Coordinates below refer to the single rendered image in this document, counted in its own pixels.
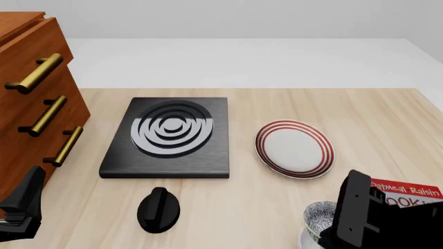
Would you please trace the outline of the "wooden cabinet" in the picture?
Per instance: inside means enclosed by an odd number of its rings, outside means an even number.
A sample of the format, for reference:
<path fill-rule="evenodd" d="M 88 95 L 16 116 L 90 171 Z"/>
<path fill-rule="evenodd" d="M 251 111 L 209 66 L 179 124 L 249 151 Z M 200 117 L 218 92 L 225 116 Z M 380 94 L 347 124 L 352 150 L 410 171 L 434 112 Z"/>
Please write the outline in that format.
<path fill-rule="evenodd" d="M 90 112 L 56 18 L 0 12 L 0 201 L 38 165 L 52 176 Z"/>

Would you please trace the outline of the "flat black stove plate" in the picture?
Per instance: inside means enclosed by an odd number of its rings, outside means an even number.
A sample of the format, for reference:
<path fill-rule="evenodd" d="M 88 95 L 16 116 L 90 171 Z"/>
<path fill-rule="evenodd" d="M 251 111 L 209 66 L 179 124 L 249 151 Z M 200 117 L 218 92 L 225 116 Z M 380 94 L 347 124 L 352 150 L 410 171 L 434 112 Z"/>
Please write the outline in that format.
<path fill-rule="evenodd" d="M 133 98 L 101 178 L 228 178 L 227 98 Z"/>

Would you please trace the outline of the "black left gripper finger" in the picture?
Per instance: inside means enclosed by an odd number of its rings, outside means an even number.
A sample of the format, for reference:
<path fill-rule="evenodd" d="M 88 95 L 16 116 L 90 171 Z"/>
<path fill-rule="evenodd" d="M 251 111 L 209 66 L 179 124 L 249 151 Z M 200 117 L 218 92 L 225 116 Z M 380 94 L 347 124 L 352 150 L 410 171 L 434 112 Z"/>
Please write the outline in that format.
<path fill-rule="evenodd" d="M 0 202 L 5 212 L 40 212 L 41 196 L 46 172 L 34 165 L 18 186 Z"/>

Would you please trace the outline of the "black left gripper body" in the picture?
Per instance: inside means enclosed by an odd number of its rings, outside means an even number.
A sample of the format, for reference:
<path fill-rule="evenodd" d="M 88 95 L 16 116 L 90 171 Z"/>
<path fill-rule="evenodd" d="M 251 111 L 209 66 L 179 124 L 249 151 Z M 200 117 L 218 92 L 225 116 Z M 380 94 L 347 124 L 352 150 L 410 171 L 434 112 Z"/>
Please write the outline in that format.
<path fill-rule="evenodd" d="M 0 219 L 0 240 L 33 239 L 42 221 L 39 207 L 27 210 L 1 208 L 5 219 Z"/>

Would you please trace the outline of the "large wooden drawer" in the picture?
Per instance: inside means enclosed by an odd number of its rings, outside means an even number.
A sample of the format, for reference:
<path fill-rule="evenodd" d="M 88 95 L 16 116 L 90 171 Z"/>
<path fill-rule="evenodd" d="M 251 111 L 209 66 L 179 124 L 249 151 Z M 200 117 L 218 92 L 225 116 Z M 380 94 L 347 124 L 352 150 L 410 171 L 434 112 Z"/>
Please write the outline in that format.
<path fill-rule="evenodd" d="M 36 59 L 59 53 L 63 62 L 28 95 L 5 89 L 6 82 L 20 82 L 38 67 Z M 69 97 L 78 90 L 67 67 L 73 59 L 56 18 L 40 19 L 20 36 L 0 47 L 0 105 L 34 99 L 45 93 Z"/>

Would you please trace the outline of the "round black stove knob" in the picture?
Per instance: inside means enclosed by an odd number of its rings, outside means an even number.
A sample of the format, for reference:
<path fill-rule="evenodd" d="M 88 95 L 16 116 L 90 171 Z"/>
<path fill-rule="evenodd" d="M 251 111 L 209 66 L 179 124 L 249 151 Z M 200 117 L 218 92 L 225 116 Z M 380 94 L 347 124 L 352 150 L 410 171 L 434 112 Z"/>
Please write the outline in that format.
<path fill-rule="evenodd" d="M 155 187 L 137 209 L 137 220 L 142 229 L 160 234 L 172 228 L 180 216 L 178 198 L 164 187 Z"/>

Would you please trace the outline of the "small wooden drawer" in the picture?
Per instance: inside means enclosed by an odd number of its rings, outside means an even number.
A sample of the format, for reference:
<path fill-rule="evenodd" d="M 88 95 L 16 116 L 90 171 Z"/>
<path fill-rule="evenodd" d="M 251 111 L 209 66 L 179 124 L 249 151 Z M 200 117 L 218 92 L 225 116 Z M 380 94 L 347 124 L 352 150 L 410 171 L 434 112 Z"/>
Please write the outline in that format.
<path fill-rule="evenodd" d="M 48 182 L 56 167 L 42 159 L 55 157 L 68 136 L 65 130 L 84 126 L 89 112 L 59 113 L 38 137 L 19 133 L 16 129 L 0 132 L 0 201 L 4 200 L 23 180 L 28 171 L 39 165 Z"/>

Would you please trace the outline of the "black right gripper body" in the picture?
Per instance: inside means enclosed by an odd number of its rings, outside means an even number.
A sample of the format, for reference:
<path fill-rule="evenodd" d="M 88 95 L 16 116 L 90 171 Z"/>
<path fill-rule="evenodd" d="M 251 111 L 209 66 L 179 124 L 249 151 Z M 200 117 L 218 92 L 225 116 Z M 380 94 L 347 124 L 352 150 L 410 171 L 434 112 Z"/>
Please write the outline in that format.
<path fill-rule="evenodd" d="M 336 229 L 332 226 L 320 233 L 318 244 L 324 249 L 346 249 L 344 241 L 338 238 Z"/>

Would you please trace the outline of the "red oatmeal raisin cookie box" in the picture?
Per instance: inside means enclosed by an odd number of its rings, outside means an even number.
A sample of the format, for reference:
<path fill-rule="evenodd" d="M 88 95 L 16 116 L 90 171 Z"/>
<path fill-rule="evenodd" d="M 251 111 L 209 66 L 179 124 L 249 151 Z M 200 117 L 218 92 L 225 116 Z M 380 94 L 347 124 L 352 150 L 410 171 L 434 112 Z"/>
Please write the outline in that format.
<path fill-rule="evenodd" d="M 375 178 L 371 179 L 371 186 L 385 193 L 388 205 L 398 205 L 400 208 L 443 202 L 443 193 L 436 186 Z"/>

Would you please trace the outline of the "medium wooden drawer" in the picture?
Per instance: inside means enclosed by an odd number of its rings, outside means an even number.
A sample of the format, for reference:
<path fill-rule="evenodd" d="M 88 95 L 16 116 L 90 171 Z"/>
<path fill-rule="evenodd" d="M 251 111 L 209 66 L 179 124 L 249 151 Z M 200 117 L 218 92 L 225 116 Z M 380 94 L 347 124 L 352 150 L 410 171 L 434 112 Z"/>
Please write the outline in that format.
<path fill-rule="evenodd" d="M 38 137 L 19 132 L 33 126 L 50 107 L 47 100 L 66 97 L 66 103 Z M 50 74 L 28 95 L 0 87 L 0 153 L 26 147 L 34 142 L 57 140 L 63 130 L 83 126 L 90 116 L 80 90 L 67 67 Z"/>

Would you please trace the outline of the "black patterned bowl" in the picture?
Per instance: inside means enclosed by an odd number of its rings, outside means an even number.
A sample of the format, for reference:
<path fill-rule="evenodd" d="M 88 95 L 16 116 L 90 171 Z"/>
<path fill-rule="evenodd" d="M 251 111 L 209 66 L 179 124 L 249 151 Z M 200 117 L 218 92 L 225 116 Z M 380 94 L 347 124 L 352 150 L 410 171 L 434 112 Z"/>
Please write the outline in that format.
<path fill-rule="evenodd" d="M 333 224 L 336 202 L 318 201 L 308 205 L 303 212 L 305 227 L 309 236 L 315 241 L 321 238 L 321 232 Z"/>

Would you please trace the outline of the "white plate with red rings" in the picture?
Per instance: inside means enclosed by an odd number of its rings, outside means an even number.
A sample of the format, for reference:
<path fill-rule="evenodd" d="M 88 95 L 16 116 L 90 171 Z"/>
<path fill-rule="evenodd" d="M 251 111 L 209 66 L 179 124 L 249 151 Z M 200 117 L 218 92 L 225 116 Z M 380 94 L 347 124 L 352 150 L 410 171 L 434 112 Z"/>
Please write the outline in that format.
<path fill-rule="evenodd" d="M 295 179 L 324 176 L 334 167 L 336 153 L 320 130 L 297 120 L 276 120 L 257 131 L 259 159 L 274 172 Z"/>

